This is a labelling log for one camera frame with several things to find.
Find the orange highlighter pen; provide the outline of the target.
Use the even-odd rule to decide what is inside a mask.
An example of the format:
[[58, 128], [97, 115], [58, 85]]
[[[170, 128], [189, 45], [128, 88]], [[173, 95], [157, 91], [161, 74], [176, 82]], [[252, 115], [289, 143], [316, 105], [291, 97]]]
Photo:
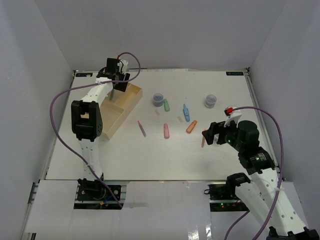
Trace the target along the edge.
[[201, 140], [201, 148], [203, 148], [205, 146], [205, 142], [206, 142], [206, 139], [205, 137], [202, 135], [202, 140]]

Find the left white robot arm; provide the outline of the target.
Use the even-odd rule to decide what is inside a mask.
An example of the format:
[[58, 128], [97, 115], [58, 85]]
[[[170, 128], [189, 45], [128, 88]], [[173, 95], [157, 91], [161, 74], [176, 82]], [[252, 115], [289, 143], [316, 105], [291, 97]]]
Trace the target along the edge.
[[99, 160], [99, 137], [103, 131], [100, 107], [114, 89], [124, 92], [127, 88], [129, 62], [119, 58], [108, 58], [95, 79], [95, 84], [80, 100], [71, 103], [71, 129], [78, 139], [81, 156], [84, 158], [84, 178], [90, 181], [103, 179]]

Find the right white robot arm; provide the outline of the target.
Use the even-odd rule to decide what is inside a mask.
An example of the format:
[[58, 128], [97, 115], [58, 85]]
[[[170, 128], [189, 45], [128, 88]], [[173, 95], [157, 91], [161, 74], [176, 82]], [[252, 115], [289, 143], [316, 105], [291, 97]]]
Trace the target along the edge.
[[228, 144], [238, 152], [240, 164], [246, 173], [234, 173], [227, 177], [226, 195], [240, 199], [250, 213], [268, 230], [268, 240], [318, 240], [315, 229], [309, 229], [294, 210], [281, 187], [275, 164], [269, 153], [260, 146], [257, 125], [248, 120], [228, 126], [213, 122], [202, 136], [212, 145]]

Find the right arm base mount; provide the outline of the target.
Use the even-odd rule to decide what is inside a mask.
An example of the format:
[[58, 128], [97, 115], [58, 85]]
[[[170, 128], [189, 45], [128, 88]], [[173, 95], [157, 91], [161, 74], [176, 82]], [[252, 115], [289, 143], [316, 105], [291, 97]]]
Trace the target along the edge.
[[248, 208], [237, 197], [231, 196], [225, 184], [209, 184], [203, 191], [209, 197], [211, 212], [246, 212]]

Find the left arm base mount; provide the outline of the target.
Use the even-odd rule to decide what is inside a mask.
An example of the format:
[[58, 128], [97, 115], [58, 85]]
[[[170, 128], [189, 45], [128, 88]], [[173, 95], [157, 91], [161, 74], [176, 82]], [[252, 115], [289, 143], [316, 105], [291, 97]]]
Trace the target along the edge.
[[73, 208], [76, 210], [121, 210], [111, 192], [98, 180], [77, 180], [77, 190]]

